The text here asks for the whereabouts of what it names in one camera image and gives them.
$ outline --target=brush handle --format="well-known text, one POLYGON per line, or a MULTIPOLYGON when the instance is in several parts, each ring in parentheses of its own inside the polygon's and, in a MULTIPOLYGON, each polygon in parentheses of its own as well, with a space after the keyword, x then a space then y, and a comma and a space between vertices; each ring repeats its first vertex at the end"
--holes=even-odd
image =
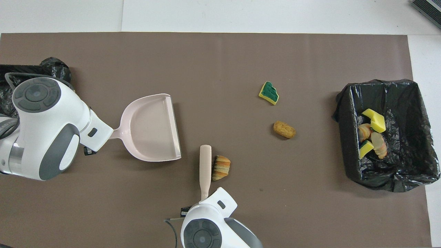
POLYGON ((201 201, 207 199, 211 184, 211 146, 201 145, 199 150, 199 184, 201 201))

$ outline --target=black trash bag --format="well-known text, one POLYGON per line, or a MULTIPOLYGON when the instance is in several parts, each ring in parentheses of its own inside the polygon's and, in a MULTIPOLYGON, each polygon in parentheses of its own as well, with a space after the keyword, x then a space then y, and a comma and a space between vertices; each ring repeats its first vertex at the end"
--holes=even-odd
POLYGON ((418 84, 408 79, 351 83, 337 95, 333 119, 339 123, 346 176, 373 190, 407 192, 440 178, 430 123, 418 84), (359 159, 357 126, 370 123, 372 109, 385 118, 387 155, 370 151, 359 159))
MULTIPOLYGON (((13 118, 17 118, 18 114, 12 104, 12 89, 4 77, 8 72, 43 74, 63 79, 69 83, 71 82, 69 67, 54 57, 43 60, 40 65, 0 65, 0 113, 13 118)), ((29 77, 26 76, 11 76, 15 86, 28 79, 29 77)))

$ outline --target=white floor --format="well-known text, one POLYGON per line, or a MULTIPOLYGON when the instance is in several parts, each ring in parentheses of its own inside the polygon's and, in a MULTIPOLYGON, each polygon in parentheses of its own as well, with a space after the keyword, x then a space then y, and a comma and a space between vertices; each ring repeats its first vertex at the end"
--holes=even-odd
MULTIPOLYGON (((409 0, 1 0, 1 33, 245 32, 407 34, 441 156, 441 30, 409 0)), ((432 246, 441 246, 441 183, 426 186, 432 246)))

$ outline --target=brown table surface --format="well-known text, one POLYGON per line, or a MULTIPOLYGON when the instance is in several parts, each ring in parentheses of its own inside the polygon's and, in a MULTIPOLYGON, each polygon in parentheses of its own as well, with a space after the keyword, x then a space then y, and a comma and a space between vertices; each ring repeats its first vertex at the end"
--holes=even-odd
MULTIPOLYGON (((412 79, 406 36, 340 34, 2 34, 0 64, 54 56, 80 98, 117 128, 133 100, 168 93, 182 159, 150 163, 120 140, 42 182, 0 177, 0 243, 174 247, 163 219, 197 203, 199 146, 231 159, 213 182, 264 247, 431 246, 424 187, 372 191, 344 174, 335 95, 347 83, 412 79), (257 94, 277 88, 272 106, 257 94), (286 140, 276 120, 297 130, 286 140)), ((180 222, 175 222, 180 231, 180 222)))

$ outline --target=pink dustpan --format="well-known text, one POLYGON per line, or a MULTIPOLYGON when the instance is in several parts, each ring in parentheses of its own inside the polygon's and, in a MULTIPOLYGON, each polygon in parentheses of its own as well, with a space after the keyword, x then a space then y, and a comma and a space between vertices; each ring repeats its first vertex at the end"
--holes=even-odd
POLYGON ((146 96, 129 104, 120 127, 109 139, 121 139, 135 158, 161 162, 181 158, 178 130, 169 94, 146 96))

